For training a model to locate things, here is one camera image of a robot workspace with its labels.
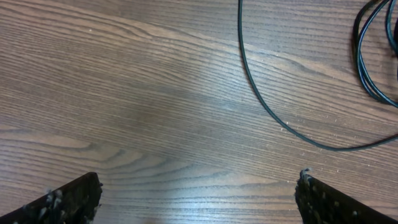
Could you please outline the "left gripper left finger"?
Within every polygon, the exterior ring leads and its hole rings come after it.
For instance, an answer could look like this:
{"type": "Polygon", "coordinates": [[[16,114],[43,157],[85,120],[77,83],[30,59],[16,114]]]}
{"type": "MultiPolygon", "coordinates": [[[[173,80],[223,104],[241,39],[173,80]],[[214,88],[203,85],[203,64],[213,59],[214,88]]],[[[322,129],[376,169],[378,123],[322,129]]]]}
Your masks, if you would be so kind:
{"type": "Polygon", "coordinates": [[[1,224],[89,224],[100,208],[97,173],[85,175],[1,217],[1,224]]]}

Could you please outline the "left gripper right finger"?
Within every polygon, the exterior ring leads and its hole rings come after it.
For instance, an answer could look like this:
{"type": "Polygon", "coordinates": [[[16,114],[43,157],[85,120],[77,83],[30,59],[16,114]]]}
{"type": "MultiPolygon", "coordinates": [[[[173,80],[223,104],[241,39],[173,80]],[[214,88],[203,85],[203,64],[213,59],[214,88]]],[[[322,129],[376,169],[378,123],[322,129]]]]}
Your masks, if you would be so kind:
{"type": "Polygon", "coordinates": [[[397,224],[397,220],[300,171],[295,202],[304,224],[397,224]]]}

